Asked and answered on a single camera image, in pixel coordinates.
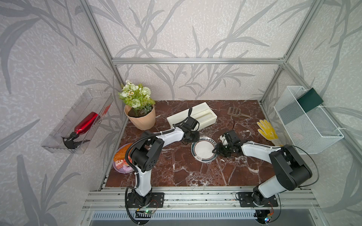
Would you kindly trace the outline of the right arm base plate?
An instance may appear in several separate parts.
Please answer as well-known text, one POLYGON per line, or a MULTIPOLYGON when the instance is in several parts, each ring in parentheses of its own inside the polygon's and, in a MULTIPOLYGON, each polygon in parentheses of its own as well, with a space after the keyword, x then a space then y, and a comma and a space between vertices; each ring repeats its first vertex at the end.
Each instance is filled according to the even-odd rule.
POLYGON ((241 207, 278 207, 278 200, 276 196, 265 198, 262 195, 255 194, 254 192, 238 192, 235 198, 239 201, 241 207))

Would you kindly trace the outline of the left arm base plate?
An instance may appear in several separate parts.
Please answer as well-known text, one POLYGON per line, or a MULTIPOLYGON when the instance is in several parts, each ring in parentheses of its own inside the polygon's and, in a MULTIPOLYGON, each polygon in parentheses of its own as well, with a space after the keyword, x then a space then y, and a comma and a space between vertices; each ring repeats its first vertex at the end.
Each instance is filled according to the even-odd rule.
POLYGON ((164 205, 165 193, 151 192, 146 196, 140 196, 136 192, 127 194, 125 199, 128 208, 152 207, 162 208, 164 205))

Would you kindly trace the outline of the cream plastic wrap dispenser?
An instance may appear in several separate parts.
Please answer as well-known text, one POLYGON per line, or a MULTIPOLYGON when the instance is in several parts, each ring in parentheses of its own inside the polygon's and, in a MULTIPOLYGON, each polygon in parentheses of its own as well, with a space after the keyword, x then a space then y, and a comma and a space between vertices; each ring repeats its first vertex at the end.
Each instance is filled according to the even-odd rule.
MULTIPOLYGON (((186 119, 188 117, 188 113, 188 110, 184 110, 167 117, 166 119, 172 127, 174 124, 177 124, 186 119)), ((200 123, 199 130, 211 126, 217 121, 217 115, 212 111, 206 102, 193 106, 190 116, 200 123)))

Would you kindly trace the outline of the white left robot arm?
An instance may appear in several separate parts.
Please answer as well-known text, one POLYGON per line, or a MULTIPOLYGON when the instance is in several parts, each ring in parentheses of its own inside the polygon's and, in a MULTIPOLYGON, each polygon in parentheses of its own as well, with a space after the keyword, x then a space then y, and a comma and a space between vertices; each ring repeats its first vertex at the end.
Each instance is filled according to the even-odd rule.
POLYGON ((126 151, 125 160, 134 169, 136 185, 134 192, 141 198, 151 194, 151 171, 156 165, 162 149, 172 143, 182 141, 183 143, 198 142, 200 138, 198 131, 184 127, 152 133, 146 131, 141 138, 135 141, 126 151))

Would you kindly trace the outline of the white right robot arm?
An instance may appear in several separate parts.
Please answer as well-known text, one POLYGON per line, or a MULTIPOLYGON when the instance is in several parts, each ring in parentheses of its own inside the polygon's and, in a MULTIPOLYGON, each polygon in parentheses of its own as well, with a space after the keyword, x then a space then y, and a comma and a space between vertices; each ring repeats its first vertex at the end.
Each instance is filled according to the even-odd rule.
POLYGON ((229 157, 233 153, 241 154, 272 165, 275 176, 253 189, 253 200, 258 205, 274 195, 295 190, 313 176, 312 170, 291 145, 267 146, 253 141, 224 145, 220 142, 213 153, 224 157, 229 157))

